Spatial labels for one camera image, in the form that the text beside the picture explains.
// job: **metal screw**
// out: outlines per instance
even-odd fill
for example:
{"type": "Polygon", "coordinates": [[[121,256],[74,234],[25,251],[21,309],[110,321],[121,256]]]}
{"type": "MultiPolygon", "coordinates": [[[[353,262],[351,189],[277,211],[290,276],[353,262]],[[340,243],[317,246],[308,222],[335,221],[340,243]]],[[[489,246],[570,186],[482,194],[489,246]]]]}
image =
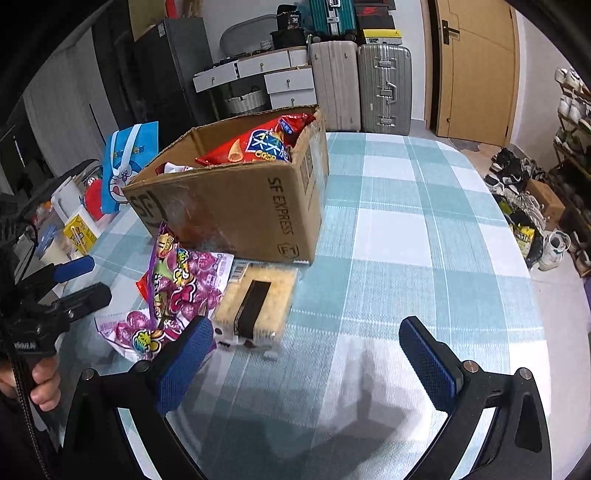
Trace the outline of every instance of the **metal screw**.
{"type": "Polygon", "coordinates": [[[519,369],[519,374],[525,380],[531,380],[532,378],[534,378],[534,376],[531,374],[531,372],[525,367],[519,369]]]}
{"type": "Polygon", "coordinates": [[[474,360],[466,360],[463,365],[464,369],[471,374],[475,374],[480,368],[474,360]]]}
{"type": "Polygon", "coordinates": [[[148,360],[140,360],[134,365],[134,370],[139,373],[148,371],[150,368],[150,362],[148,360]]]}
{"type": "Polygon", "coordinates": [[[87,368],[86,370],[84,370],[82,372],[82,375],[80,377],[82,378],[82,380],[90,380],[94,376],[95,376],[95,371],[91,368],[87,368]]]}

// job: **pink candy wrapper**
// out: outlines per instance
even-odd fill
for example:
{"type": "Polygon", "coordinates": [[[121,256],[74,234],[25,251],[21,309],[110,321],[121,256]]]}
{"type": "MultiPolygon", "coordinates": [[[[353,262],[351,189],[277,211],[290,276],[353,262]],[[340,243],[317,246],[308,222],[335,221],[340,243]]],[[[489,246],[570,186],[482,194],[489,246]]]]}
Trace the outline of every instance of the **pink candy wrapper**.
{"type": "MultiPolygon", "coordinates": [[[[97,331],[126,359],[152,360],[193,318],[211,316],[228,284],[233,259],[231,254],[184,249],[163,223],[147,272],[148,308],[99,316],[97,331]]],[[[215,348],[213,342],[206,358],[215,348]]]]}

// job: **human hand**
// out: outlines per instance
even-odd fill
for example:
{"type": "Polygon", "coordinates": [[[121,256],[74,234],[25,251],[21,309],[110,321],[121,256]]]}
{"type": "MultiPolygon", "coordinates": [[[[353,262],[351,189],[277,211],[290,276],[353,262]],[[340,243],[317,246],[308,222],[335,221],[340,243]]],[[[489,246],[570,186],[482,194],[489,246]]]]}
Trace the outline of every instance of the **human hand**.
{"type": "MultiPolygon", "coordinates": [[[[33,380],[38,385],[31,392],[31,400],[42,411],[53,410],[60,401],[60,374],[57,372],[57,357],[42,359],[32,370],[33,380]]],[[[16,398],[14,374],[8,361],[0,362],[0,392],[16,398]]]]}

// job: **wooden door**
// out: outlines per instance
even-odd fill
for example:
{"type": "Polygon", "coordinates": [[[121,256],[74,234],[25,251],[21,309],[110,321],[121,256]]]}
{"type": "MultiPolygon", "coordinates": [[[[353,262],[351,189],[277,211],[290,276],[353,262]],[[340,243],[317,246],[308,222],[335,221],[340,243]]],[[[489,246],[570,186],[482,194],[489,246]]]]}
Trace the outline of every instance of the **wooden door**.
{"type": "Polygon", "coordinates": [[[517,88],[511,7],[504,0],[436,4],[441,62],[437,135],[504,146],[517,88]]]}

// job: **silver suitcase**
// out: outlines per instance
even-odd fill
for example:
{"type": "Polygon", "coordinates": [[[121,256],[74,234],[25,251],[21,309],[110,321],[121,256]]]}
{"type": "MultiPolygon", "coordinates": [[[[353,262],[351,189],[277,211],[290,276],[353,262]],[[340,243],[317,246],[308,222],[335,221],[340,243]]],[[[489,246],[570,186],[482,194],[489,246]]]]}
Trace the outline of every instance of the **silver suitcase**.
{"type": "Polygon", "coordinates": [[[313,43],[310,58],[326,131],[361,131],[357,45],[352,41],[313,43]]]}
{"type": "Polygon", "coordinates": [[[408,135],[413,65],[408,48],[361,45],[358,50],[363,131],[408,135]]]}

